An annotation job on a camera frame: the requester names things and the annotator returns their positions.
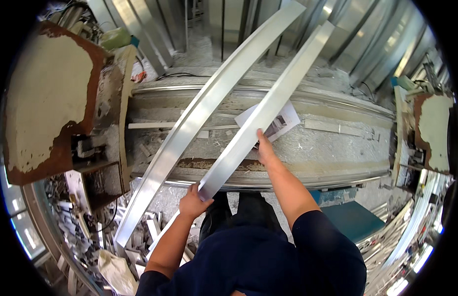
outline black pants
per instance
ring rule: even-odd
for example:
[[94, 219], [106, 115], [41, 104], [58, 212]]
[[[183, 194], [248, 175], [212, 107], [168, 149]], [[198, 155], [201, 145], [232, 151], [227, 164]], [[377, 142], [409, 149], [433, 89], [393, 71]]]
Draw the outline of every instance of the black pants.
[[265, 227], [282, 239], [288, 238], [280, 227], [273, 207], [265, 201], [265, 198], [257, 193], [239, 194], [239, 206], [237, 214], [232, 216], [227, 200], [227, 193], [218, 192], [214, 195], [214, 202], [208, 207], [199, 233], [199, 243], [213, 234], [220, 227], [232, 228], [244, 225]]

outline person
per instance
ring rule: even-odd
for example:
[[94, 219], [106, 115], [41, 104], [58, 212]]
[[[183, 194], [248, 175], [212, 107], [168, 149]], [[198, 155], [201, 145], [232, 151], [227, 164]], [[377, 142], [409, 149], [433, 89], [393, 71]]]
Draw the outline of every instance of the person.
[[[329, 222], [261, 129], [257, 135], [259, 160], [295, 244], [288, 242], [260, 193], [240, 193], [232, 216], [225, 193], [202, 202], [198, 184], [193, 184], [179, 202], [180, 214], [155, 247], [137, 296], [363, 294], [367, 273], [359, 249]], [[206, 210], [199, 248], [192, 261], [179, 267], [191, 225]]]

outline hand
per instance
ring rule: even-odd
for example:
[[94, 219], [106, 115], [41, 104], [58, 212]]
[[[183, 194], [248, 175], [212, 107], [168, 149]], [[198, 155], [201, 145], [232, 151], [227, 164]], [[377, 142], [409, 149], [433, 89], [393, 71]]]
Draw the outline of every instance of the hand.
[[199, 182], [190, 185], [186, 195], [179, 201], [179, 214], [189, 217], [192, 220], [204, 213], [208, 206], [214, 202], [212, 198], [205, 202], [200, 200], [198, 196], [198, 186]]
[[259, 161], [263, 165], [267, 165], [273, 159], [276, 159], [277, 156], [275, 152], [273, 152], [272, 143], [267, 138], [265, 134], [263, 134], [261, 128], [257, 130], [257, 137], [259, 138]]

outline forearm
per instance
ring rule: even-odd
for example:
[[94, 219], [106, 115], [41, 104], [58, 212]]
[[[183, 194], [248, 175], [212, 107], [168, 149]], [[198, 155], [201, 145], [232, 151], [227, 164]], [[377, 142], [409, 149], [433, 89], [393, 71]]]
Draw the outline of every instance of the forearm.
[[183, 257], [193, 221], [194, 219], [181, 214], [176, 217], [153, 250], [145, 271], [156, 270], [172, 278]]
[[310, 192], [283, 165], [280, 159], [274, 157], [267, 162], [265, 168], [290, 229], [296, 219], [304, 213], [314, 210], [320, 211]]

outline dark blue shirt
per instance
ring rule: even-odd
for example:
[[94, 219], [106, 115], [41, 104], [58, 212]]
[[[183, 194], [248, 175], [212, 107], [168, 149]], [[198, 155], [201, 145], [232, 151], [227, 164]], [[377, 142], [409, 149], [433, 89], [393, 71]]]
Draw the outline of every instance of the dark blue shirt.
[[259, 226], [217, 231], [171, 280], [145, 272], [137, 296], [228, 296], [234, 290], [247, 296], [363, 294], [361, 253], [322, 212], [301, 215], [292, 234], [295, 245]]

